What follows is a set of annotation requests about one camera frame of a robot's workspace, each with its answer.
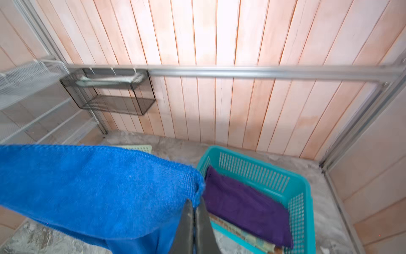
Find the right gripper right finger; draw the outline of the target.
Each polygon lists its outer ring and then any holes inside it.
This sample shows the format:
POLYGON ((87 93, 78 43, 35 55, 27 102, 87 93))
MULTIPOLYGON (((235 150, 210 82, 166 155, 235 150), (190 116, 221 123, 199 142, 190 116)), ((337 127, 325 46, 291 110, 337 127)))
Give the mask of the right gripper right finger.
POLYGON ((195 210, 195 231, 197 254, 221 254, 203 197, 195 210))

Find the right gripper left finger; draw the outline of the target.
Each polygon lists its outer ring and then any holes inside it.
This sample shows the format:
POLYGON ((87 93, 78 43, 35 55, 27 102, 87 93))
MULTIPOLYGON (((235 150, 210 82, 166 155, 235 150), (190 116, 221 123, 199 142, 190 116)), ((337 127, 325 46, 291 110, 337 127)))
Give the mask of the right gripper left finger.
POLYGON ((191 200, 186 200, 169 254, 193 254, 195 214, 191 200))

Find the purple towel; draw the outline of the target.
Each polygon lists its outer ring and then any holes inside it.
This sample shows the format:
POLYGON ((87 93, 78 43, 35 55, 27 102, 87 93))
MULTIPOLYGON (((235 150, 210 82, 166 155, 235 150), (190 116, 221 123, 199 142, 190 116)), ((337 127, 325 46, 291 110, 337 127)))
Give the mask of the purple towel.
POLYGON ((290 214, 272 198, 207 168, 203 199, 209 213, 277 246, 293 248, 290 214))

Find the yellow teal hippo towel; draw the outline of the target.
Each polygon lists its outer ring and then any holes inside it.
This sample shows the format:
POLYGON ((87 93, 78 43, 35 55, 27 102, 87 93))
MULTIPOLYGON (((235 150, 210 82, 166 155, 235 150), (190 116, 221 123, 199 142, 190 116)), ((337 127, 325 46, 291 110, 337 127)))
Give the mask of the yellow teal hippo towel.
POLYGON ((222 233, 224 236, 232 239, 242 247, 251 251, 254 254, 276 254, 275 244, 268 243, 260 238, 257 238, 237 226, 226 222, 225 220, 209 214, 211 225, 214 230, 222 233))

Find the blue towel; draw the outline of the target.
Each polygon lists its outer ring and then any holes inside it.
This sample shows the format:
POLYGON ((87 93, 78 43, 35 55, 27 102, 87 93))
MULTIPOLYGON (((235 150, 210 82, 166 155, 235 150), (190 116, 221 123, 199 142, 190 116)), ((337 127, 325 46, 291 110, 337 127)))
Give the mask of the blue towel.
POLYGON ((205 181, 191 166, 110 146, 1 147, 1 205, 115 254, 169 252, 186 201, 205 181))

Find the light green plastic basket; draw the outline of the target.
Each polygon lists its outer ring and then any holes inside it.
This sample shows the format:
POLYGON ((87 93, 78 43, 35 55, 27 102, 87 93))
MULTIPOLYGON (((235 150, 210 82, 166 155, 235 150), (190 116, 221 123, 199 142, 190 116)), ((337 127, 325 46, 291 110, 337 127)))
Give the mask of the light green plastic basket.
POLYGON ((120 145, 120 146, 116 146, 116 147, 127 149, 127 150, 142 151, 142 152, 145 152, 145 153, 151 153, 152 152, 152 146, 151 145, 120 145))

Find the teal plastic basket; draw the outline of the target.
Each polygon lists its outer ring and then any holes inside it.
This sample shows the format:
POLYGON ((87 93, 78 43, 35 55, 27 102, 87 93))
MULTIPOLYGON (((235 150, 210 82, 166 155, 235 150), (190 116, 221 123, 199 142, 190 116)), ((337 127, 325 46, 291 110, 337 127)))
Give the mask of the teal plastic basket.
POLYGON ((291 249, 284 247, 285 254, 316 252, 313 198, 304 177, 220 146, 210 146, 206 150, 197 170, 205 176, 209 166, 255 188, 289 210, 294 246, 291 249))

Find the black mesh wall basket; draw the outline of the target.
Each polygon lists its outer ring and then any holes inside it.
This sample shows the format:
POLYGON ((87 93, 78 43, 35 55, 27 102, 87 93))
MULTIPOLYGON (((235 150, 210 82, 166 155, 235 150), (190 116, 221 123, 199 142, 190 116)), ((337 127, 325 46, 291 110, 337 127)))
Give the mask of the black mesh wall basket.
POLYGON ((83 110, 143 116, 155 103, 149 73, 126 68, 79 68, 60 79, 83 110))

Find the aluminium frame bar back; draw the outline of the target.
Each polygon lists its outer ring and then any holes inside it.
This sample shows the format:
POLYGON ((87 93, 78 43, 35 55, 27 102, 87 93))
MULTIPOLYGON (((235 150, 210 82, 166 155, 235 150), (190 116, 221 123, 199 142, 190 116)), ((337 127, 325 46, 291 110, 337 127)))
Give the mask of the aluminium frame bar back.
POLYGON ((406 72, 405 65, 380 66, 175 66, 175 65, 68 65, 69 69, 134 69, 151 76, 349 80, 389 83, 406 72))

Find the aluminium frame post right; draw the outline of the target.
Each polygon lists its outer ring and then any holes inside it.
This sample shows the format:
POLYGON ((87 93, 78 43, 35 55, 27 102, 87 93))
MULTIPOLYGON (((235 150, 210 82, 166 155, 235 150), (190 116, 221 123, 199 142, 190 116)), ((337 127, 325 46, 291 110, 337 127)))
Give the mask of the aluminium frame post right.
POLYGON ((320 161, 319 166, 326 174, 345 155, 351 146, 360 138, 376 118, 389 106, 389 104, 406 87, 406 52, 394 62, 396 67, 401 68, 401 74, 394 81, 386 82, 380 88, 375 89, 368 100, 356 112, 349 125, 338 136, 332 148, 320 161))

